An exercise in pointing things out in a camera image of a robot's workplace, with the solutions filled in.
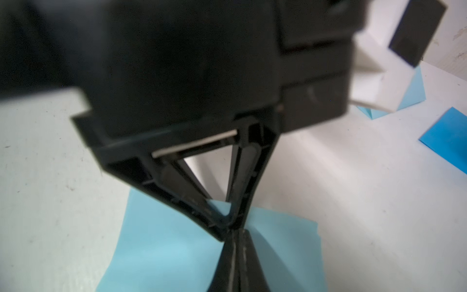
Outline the light blue front paper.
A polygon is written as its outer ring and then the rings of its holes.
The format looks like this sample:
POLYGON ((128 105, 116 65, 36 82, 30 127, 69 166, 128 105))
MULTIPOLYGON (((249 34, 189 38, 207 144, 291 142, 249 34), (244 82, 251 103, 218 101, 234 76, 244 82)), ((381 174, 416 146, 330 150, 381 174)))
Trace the light blue front paper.
MULTIPOLYGON (((246 227, 274 292, 328 289, 317 224, 252 208, 246 227)), ((205 292, 223 244, 192 220, 135 189, 100 292, 205 292)))

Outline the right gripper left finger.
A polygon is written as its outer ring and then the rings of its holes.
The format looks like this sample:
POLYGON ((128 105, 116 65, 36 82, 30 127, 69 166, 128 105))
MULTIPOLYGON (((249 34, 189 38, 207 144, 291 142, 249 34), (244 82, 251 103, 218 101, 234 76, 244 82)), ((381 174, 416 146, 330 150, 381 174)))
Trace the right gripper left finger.
POLYGON ((238 292, 239 276, 239 232, 230 232, 224 242, 220 258, 208 292, 238 292))

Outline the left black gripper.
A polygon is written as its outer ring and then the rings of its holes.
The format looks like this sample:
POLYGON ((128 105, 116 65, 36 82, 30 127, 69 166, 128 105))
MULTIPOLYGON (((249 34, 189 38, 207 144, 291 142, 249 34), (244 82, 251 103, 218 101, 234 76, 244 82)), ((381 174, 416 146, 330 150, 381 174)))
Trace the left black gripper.
POLYGON ((347 110, 367 1, 2 1, 1 98, 79 89, 96 146, 255 117, 287 133, 347 110))

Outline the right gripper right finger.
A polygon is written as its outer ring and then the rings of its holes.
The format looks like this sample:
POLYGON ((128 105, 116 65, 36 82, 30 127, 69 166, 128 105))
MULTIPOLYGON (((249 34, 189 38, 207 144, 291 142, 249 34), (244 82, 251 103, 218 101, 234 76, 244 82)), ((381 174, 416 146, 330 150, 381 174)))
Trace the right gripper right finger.
POLYGON ((238 261, 240 292, 270 292, 250 232, 239 230, 238 261))

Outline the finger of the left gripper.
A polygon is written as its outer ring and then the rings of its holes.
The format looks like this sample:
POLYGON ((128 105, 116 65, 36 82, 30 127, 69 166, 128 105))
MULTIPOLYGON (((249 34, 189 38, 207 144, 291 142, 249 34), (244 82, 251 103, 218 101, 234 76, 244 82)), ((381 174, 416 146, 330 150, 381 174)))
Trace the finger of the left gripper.
POLYGON ((112 145, 91 113, 78 114, 72 121, 103 171, 185 215, 220 242, 225 241, 228 230, 223 215, 209 204, 211 196, 183 159, 154 159, 135 140, 112 145))
POLYGON ((226 225, 230 230, 245 225, 255 190, 280 136, 280 116, 261 109, 225 122, 225 130, 236 130, 233 139, 227 201, 231 209, 226 225))

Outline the bright blue square paper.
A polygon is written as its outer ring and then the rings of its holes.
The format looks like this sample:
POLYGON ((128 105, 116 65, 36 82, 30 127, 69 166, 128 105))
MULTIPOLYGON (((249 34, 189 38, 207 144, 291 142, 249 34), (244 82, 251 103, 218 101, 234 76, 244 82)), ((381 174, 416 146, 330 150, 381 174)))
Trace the bright blue square paper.
POLYGON ((463 173, 467 172, 467 116, 451 107, 419 141, 463 173))

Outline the light blue paper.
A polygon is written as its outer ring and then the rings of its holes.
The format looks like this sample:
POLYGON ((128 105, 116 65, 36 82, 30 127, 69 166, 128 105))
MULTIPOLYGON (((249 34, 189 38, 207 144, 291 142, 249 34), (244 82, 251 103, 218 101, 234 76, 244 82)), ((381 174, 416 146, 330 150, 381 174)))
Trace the light blue paper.
MULTIPOLYGON (((416 105, 417 103, 424 102, 425 100, 426 93, 424 90, 422 68, 421 66, 417 66, 415 69, 415 75, 413 76, 411 84, 409 85, 404 98, 398 107, 398 111, 416 105)), ((378 119, 389 114, 388 112, 379 111, 376 109, 359 106, 357 106, 357 108, 371 120, 378 119)))
MULTIPOLYGON (((274 292, 328 289, 317 224, 252 208, 246 227, 274 292)), ((100 292, 205 292, 223 244, 192 220, 135 189, 100 292)))

